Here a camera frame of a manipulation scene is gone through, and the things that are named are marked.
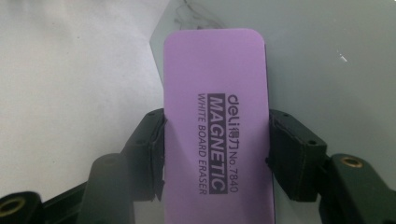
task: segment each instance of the magnetic eraser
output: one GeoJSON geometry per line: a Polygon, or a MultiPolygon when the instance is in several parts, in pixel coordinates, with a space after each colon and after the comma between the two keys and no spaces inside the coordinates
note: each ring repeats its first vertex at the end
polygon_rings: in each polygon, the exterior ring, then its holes
{"type": "Polygon", "coordinates": [[[164,44],[165,224],[272,224],[265,46],[249,29],[164,44]]]}

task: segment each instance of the label on eraser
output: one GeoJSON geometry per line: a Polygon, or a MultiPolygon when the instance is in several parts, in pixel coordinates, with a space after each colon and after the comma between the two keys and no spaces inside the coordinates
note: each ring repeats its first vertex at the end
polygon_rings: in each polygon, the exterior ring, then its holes
{"type": "Polygon", "coordinates": [[[260,34],[171,34],[163,87],[165,224],[275,223],[260,34]]]}

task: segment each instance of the purple rectangular object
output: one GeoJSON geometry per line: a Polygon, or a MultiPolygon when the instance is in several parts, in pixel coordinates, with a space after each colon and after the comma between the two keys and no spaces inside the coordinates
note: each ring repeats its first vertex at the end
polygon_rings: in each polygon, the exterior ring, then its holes
{"type": "Polygon", "coordinates": [[[265,47],[249,29],[164,44],[165,224],[275,223],[265,47]]]}

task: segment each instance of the white surface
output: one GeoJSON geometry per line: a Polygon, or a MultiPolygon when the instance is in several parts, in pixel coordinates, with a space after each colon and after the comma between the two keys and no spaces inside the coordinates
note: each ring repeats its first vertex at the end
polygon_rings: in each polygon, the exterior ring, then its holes
{"type": "Polygon", "coordinates": [[[0,1],[0,197],[86,181],[163,107],[149,37],[166,3],[0,1]]]}
{"type": "MultiPolygon", "coordinates": [[[[159,70],[179,27],[172,0],[150,40],[159,70]]],[[[190,0],[226,27],[266,42],[270,107],[291,113],[329,145],[370,162],[396,189],[396,1],[190,0]]],[[[318,224],[317,203],[290,202],[276,183],[277,224],[318,224]]]]}

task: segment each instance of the purple eraser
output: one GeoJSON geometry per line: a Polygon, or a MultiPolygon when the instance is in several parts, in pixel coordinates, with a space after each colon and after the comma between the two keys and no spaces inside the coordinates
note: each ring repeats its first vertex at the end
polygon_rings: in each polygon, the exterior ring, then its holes
{"type": "Polygon", "coordinates": [[[165,224],[275,223],[265,70],[253,30],[166,39],[165,224]]]}

